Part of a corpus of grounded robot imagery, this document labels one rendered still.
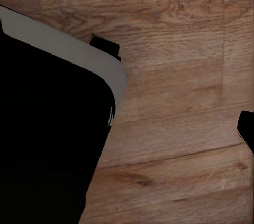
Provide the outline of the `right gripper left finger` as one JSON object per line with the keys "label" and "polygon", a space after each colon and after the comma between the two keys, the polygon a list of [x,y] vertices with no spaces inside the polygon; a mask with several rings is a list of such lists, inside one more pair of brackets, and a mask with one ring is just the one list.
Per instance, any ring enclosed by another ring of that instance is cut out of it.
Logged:
{"label": "right gripper left finger", "polygon": [[0,174],[28,130],[23,111],[0,117]]}

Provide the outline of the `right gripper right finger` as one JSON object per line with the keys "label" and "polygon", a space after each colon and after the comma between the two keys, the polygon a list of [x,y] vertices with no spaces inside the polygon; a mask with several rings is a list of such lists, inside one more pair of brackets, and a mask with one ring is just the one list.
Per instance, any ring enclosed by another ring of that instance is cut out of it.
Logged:
{"label": "right gripper right finger", "polygon": [[254,153],[254,113],[241,111],[237,130]]}

